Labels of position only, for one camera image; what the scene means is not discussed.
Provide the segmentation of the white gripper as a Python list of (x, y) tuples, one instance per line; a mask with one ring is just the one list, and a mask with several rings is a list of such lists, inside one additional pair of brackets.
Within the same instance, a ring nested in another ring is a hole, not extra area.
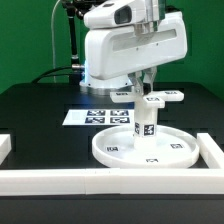
[[(154, 66), (182, 59), (186, 53), (186, 30), (180, 11), (168, 13), (156, 32), (137, 34), (133, 26), (127, 26), (90, 30), (85, 39), (89, 75), (107, 80), (129, 74), (139, 95), (153, 90), (157, 74)], [(145, 70), (143, 82), (141, 70)]]

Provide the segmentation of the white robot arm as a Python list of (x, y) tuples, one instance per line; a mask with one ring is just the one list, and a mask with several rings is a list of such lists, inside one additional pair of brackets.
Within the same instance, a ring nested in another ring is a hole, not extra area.
[(106, 0), (84, 15), (85, 92), (107, 95), (151, 85), (157, 67), (185, 57), (182, 13), (165, 0)]

